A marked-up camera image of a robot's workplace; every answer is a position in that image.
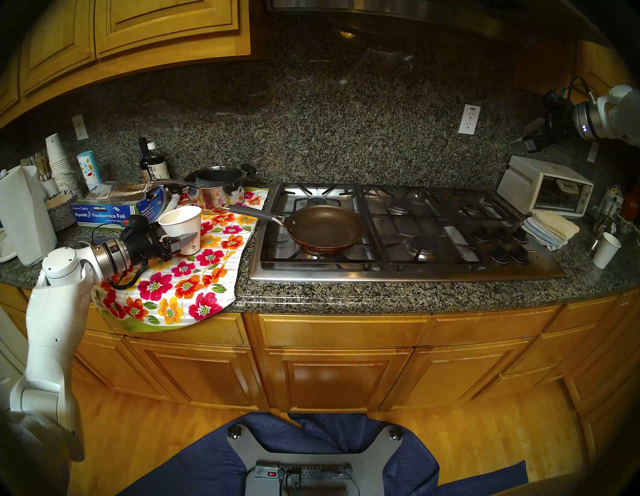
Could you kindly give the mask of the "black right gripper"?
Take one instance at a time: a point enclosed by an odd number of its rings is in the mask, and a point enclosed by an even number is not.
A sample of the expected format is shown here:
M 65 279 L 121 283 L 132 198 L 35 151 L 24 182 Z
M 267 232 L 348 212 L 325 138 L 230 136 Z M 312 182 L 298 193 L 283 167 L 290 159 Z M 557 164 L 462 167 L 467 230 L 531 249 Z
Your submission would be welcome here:
M 543 149 L 544 143 L 560 143 L 575 138 L 575 106 L 564 97 L 560 90 L 549 90 L 543 96 L 544 118 L 537 118 L 524 127 L 524 133 L 538 132 L 543 126 L 541 134 L 528 134 L 511 142 L 511 148 L 519 152 L 536 153 Z

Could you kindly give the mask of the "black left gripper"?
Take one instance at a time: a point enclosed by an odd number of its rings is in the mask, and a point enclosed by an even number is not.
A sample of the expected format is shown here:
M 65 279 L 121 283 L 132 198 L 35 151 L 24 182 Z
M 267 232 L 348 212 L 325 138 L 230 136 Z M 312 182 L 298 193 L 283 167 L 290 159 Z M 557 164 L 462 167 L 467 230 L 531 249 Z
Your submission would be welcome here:
M 199 251 L 199 232 L 170 236 L 170 251 L 160 241 L 159 225 L 149 223 L 145 216 L 129 216 L 121 232 L 121 242 L 130 261 L 161 259 L 170 261 L 173 255 L 193 255 Z

